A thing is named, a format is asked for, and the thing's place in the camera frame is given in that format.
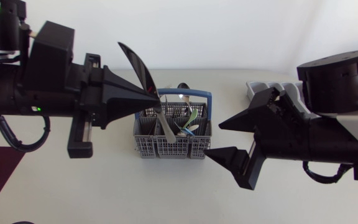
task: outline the gray plastic basket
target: gray plastic basket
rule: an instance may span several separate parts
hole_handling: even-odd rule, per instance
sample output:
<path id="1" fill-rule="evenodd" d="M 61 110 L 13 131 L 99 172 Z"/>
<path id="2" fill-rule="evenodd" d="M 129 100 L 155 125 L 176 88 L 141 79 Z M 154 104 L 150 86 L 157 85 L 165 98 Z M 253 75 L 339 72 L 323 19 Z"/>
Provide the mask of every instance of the gray plastic basket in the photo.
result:
<path id="1" fill-rule="evenodd" d="M 183 126 L 187 121 L 188 118 L 167 118 L 169 127 L 175 134 L 178 133 L 180 130 L 174 122 L 176 122 L 179 126 Z M 204 150 L 207 150 L 210 147 L 210 123 L 211 122 L 208 121 L 207 118 L 196 118 L 191 123 L 191 125 L 199 125 L 199 128 L 194 131 L 195 136 L 176 136 L 177 141 L 173 144 L 169 144 L 165 139 L 164 131 L 160 125 L 160 121 L 157 121 L 157 125 L 155 128 L 155 139 L 157 141 L 157 152 L 160 158 L 185 159 L 190 152 L 190 159 L 204 159 Z"/>
<path id="2" fill-rule="evenodd" d="M 191 107 L 198 109 L 197 118 L 191 122 L 191 125 L 198 124 L 199 128 L 194 130 L 195 136 L 181 137 L 176 136 L 177 141 L 169 144 L 165 139 L 164 131 L 160 125 L 160 121 L 156 119 L 156 114 L 152 108 L 141 111 L 135 115 L 134 137 L 136 141 L 137 150 L 140 152 L 141 158 L 155 158 L 156 153 L 161 159 L 204 159 L 204 150 L 210 148 L 211 143 L 211 106 L 212 96 L 209 92 L 199 90 L 184 90 L 184 89 L 159 89 L 160 94 L 184 94 L 207 97 L 208 105 L 206 103 L 190 103 Z M 168 103 L 168 108 L 165 109 L 166 104 L 162 103 L 165 118 L 176 134 L 180 130 L 175 125 L 185 125 L 188 121 L 188 106 L 184 102 Z M 154 128 L 153 136 L 149 135 L 150 129 Z"/>
<path id="3" fill-rule="evenodd" d="M 156 147 L 153 138 L 156 122 L 157 118 L 139 118 L 135 120 L 134 136 L 136 149 L 143 159 L 156 158 Z"/>

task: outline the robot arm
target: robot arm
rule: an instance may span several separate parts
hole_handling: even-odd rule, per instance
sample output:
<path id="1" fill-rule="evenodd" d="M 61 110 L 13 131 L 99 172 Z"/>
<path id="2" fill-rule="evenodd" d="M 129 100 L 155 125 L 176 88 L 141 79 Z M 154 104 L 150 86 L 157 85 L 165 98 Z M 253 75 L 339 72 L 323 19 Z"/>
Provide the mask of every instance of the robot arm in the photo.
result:
<path id="1" fill-rule="evenodd" d="M 48 136 L 50 116 L 73 117 L 69 156 L 91 157 L 92 126 L 105 129 L 115 119 L 160 103 L 157 92 L 141 89 L 102 67 L 99 55 L 86 54 L 83 65 L 73 63 L 73 29 L 46 22 L 35 35 L 25 17 L 25 2 L 0 0 L 0 130 L 13 148 L 37 149 Z M 34 43 L 29 56 L 31 37 Z M 133 56 L 141 62 L 135 53 Z M 142 84 L 152 80 L 146 75 L 139 77 Z M 45 134 L 37 143 L 23 145 L 2 114 L 43 116 Z"/>
<path id="2" fill-rule="evenodd" d="M 236 147 L 204 153 L 232 172 L 240 187 L 255 189 L 266 158 L 303 161 L 315 181 L 337 182 L 349 169 L 358 180 L 358 51 L 334 55 L 298 67 L 306 107 L 302 113 L 285 90 L 255 94 L 249 107 L 221 123 L 221 129 L 254 133 L 249 151 Z M 309 161 L 341 164 L 325 177 L 308 168 Z"/>

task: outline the blue basket handle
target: blue basket handle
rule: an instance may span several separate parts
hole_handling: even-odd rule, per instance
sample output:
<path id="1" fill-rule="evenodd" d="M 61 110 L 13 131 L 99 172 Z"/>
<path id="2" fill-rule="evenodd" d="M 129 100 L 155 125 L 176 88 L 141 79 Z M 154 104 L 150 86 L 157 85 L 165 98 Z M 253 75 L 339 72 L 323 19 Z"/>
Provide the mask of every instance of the blue basket handle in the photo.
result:
<path id="1" fill-rule="evenodd" d="M 158 93 L 159 95 L 168 95 L 168 94 L 172 94 L 172 95 L 186 95 L 186 96 L 200 96 L 200 97 L 204 97 L 207 99 L 207 107 L 208 107 L 208 112 L 207 112 L 207 118 L 208 121 L 211 120 L 211 113 L 212 113 L 212 94 L 210 92 L 207 91 L 202 91 L 202 90 L 189 90 L 189 89 L 182 89 L 182 88 L 161 88 L 158 89 Z M 139 113 L 135 114 L 135 119 L 139 119 Z"/>

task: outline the white wall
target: white wall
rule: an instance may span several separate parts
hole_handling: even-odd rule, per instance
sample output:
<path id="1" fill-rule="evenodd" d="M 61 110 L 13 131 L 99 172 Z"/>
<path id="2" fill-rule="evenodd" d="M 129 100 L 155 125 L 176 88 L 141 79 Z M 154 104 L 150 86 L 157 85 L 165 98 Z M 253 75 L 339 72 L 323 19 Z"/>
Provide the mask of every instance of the white wall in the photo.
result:
<path id="1" fill-rule="evenodd" d="M 130 68 L 117 41 L 149 68 L 252 68 L 296 75 L 310 60 L 358 49 L 358 0 L 27 1 L 27 23 L 76 30 L 75 59 Z"/>

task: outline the gray object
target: gray object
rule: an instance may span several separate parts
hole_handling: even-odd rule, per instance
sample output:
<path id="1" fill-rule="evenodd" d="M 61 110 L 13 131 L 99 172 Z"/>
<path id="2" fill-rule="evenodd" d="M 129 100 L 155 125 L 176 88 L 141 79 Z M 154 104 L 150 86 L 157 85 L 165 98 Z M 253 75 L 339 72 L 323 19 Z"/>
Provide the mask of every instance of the gray object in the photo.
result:
<path id="1" fill-rule="evenodd" d="M 180 89 L 160 89 L 162 94 L 176 94 Z M 207 97 L 211 104 L 212 95 L 209 92 L 199 90 L 181 90 L 184 94 L 195 94 Z M 157 120 L 157 115 L 152 108 L 146 109 L 135 115 L 134 137 L 136 150 L 139 151 L 141 158 L 150 159 L 157 156 L 161 159 L 204 159 L 204 150 L 208 150 L 211 145 L 211 111 L 209 104 L 190 103 L 192 108 L 197 108 L 197 118 L 191 125 L 198 124 L 199 128 L 194 130 L 195 136 L 176 136 L 177 141 L 169 144 L 165 139 L 164 129 L 161 122 Z M 174 102 L 162 105 L 166 111 L 165 119 L 170 129 L 177 133 L 180 130 L 175 125 L 183 126 L 188 121 L 185 110 L 188 105 L 183 102 Z"/>

